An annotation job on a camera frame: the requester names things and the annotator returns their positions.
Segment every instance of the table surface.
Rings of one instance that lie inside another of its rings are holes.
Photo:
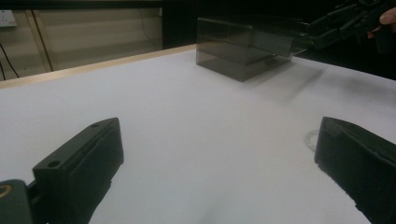
[[[0,88],[1,180],[120,119],[125,163],[91,223],[369,223],[315,165],[315,133],[326,116],[396,143],[396,81],[299,58],[238,82],[188,46]]]

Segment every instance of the transparent plastic box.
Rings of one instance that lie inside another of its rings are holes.
[[[199,18],[196,62],[245,81],[306,50],[306,25],[263,15]]]

